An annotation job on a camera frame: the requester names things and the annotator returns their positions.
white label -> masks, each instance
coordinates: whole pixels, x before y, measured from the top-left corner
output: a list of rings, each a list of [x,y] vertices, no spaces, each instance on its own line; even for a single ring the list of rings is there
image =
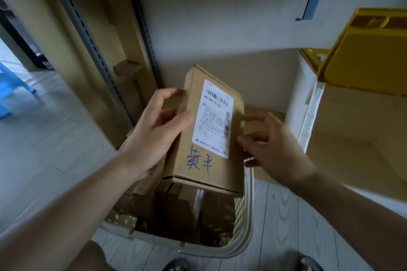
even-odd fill
[[[199,218],[199,212],[201,211],[201,202],[202,202],[203,196],[204,196],[204,191],[198,190],[197,195],[195,197],[195,203],[194,203],[194,208],[193,208],[193,212],[194,212],[196,219]]]
[[[192,142],[229,158],[230,122],[234,99],[207,79],[203,84]]]

barcode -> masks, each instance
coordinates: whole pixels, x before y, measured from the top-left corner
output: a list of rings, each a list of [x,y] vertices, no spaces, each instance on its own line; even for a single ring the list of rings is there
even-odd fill
[[[229,127],[227,125],[225,125],[225,136],[229,137]]]
[[[219,95],[217,95],[216,93],[210,91],[209,89],[206,89],[206,93],[209,94],[211,97],[214,97],[215,99],[217,99],[219,102],[225,104],[227,107],[229,107],[229,102],[225,101],[224,99],[222,99]]]

blue handwritten chinese characters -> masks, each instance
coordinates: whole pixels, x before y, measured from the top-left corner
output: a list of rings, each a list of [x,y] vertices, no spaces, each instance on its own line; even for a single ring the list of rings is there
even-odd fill
[[[188,159],[187,165],[189,166],[189,169],[191,169],[192,167],[195,167],[198,170],[201,170],[198,167],[198,163],[199,163],[199,158],[201,158],[202,156],[197,154],[199,153],[199,151],[197,149],[194,149],[194,145],[191,146],[191,154],[188,155],[186,158]],[[209,175],[209,167],[212,167],[212,165],[210,165],[212,159],[211,156],[209,154],[206,155],[206,161],[203,162],[204,167],[206,167],[206,171]]]

hand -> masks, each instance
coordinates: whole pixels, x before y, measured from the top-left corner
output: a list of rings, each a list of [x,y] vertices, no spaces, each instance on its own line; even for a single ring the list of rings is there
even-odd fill
[[[135,170],[138,179],[147,176],[148,170],[165,155],[181,131],[193,124],[194,114],[177,115],[175,108],[162,110],[165,99],[179,97],[184,90],[167,88],[155,91],[140,117],[133,133],[119,149],[118,154],[126,165]]]
[[[290,129],[272,113],[246,117],[245,120],[265,121],[269,126],[269,132],[257,131],[237,138],[238,144],[248,153],[246,158],[255,157],[245,166],[262,166],[274,180],[288,188],[318,172]]]

person's left hand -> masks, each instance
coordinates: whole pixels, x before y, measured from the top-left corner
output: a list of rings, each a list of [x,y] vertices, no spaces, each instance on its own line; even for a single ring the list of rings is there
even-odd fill
[[[121,146],[118,155],[138,179],[147,176],[147,171],[165,155],[177,135],[193,124],[192,112],[177,115],[175,108],[162,110],[165,99],[183,93],[184,90],[177,88],[155,91],[133,133]]]

